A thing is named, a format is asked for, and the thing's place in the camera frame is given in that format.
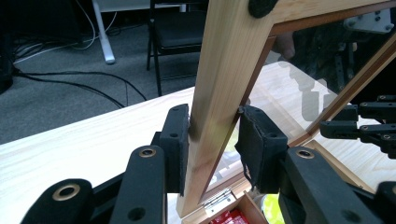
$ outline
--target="gray carpet floor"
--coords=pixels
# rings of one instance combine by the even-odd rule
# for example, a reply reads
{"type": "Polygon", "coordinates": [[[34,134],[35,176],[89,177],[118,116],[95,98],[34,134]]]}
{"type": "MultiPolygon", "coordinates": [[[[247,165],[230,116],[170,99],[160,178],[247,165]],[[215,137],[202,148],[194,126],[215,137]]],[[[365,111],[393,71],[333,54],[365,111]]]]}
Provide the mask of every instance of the gray carpet floor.
{"type": "MultiPolygon", "coordinates": [[[[146,70],[149,31],[146,25],[122,30],[109,41],[116,63],[106,64],[98,39],[88,49],[71,47],[39,54],[15,66],[23,73],[65,71],[106,72],[135,85],[147,99],[158,97],[154,63],[146,70]]],[[[164,76],[196,74],[199,53],[164,56],[160,67],[164,76]]],[[[123,105],[144,101],[123,81],[99,75],[62,75],[39,77],[76,82],[96,88],[123,105]]],[[[196,77],[183,77],[163,82],[163,94],[194,86],[196,77]]],[[[42,133],[79,120],[119,109],[106,98],[78,87],[38,82],[14,77],[13,86],[0,95],[0,145],[26,136],[42,133]]]]}

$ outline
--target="black chair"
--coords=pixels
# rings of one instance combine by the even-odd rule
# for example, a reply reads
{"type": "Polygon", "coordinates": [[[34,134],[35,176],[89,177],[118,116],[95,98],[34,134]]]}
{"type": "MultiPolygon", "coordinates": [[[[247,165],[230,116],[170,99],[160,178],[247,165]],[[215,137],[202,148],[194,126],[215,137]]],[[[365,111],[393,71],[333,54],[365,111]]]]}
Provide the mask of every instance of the black chair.
{"type": "Polygon", "coordinates": [[[193,8],[199,8],[200,5],[205,8],[207,3],[208,0],[150,0],[147,70],[150,67],[150,59],[153,57],[159,96],[163,95],[161,81],[175,77],[161,77],[158,57],[199,52],[201,50],[206,11],[194,10],[193,8]],[[186,5],[186,12],[158,8],[163,4],[186,5]]]}

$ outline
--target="white cable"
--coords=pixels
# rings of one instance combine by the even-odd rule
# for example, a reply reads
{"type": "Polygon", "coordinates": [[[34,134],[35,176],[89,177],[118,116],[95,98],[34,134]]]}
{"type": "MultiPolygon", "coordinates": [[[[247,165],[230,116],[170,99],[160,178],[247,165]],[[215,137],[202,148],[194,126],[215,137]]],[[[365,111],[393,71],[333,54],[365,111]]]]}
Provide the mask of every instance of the white cable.
{"type": "MultiPolygon", "coordinates": [[[[94,41],[95,39],[97,39],[99,36],[95,36],[96,31],[95,31],[95,29],[94,29],[94,27],[93,27],[93,24],[92,24],[92,21],[90,20],[90,17],[89,17],[88,14],[85,12],[84,8],[81,6],[81,4],[79,3],[79,1],[78,1],[78,0],[76,0],[76,1],[77,1],[78,5],[81,7],[81,9],[83,10],[83,12],[84,12],[85,16],[87,17],[88,21],[90,22],[91,27],[92,27],[92,30],[93,30],[93,37],[92,37],[92,39],[88,39],[88,40],[82,41],[82,43],[91,41],[91,43],[90,43],[86,48],[84,48],[84,49],[87,49],[88,47],[90,47],[90,46],[92,45],[93,41],[94,41]]],[[[111,23],[107,26],[107,28],[105,29],[105,31],[107,31],[107,30],[111,27],[111,25],[113,24],[114,20],[116,19],[116,16],[117,16],[117,12],[114,13],[113,20],[112,20],[111,23]]],[[[23,61],[26,61],[26,60],[28,60],[28,59],[31,59],[31,58],[33,58],[33,57],[35,57],[35,56],[37,56],[37,55],[40,55],[40,54],[42,54],[42,53],[45,53],[45,52],[49,52],[49,51],[52,51],[52,50],[55,50],[55,49],[62,49],[62,48],[67,48],[67,47],[73,47],[73,46],[75,46],[75,45],[77,45],[77,44],[78,44],[78,43],[73,43],[73,44],[68,44],[68,45],[56,47],[56,48],[53,48],[53,49],[45,49],[45,50],[42,50],[42,51],[40,51],[40,52],[38,52],[38,53],[36,53],[36,54],[33,54],[33,55],[29,56],[29,57],[26,57],[26,58],[17,60],[16,62],[14,62],[14,64],[16,64],[16,63],[21,63],[21,62],[23,62],[23,61]]]]}

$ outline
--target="chair leg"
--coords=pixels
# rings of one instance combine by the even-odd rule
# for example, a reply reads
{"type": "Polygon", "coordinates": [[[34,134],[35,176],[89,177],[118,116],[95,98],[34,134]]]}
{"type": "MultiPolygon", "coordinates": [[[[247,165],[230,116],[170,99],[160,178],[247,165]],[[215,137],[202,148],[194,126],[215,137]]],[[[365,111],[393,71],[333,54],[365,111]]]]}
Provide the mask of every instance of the chair leg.
{"type": "Polygon", "coordinates": [[[158,91],[158,96],[162,96],[163,90],[161,88],[160,65],[158,62],[158,51],[155,43],[153,43],[153,50],[154,50],[155,76],[157,78],[157,91],[158,91]]]}
{"type": "Polygon", "coordinates": [[[148,28],[148,61],[147,61],[147,67],[146,70],[149,71],[149,64],[151,61],[151,28],[148,28]]]}

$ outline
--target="black clamp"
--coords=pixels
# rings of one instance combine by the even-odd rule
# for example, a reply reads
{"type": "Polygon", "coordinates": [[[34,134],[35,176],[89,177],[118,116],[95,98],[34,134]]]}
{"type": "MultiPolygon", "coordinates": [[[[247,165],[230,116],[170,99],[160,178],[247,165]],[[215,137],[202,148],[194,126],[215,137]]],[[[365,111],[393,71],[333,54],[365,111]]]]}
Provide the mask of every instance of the black clamp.
{"type": "Polygon", "coordinates": [[[248,12],[254,18],[262,18],[274,9],[277,0],[249,0],[248,12]]]}

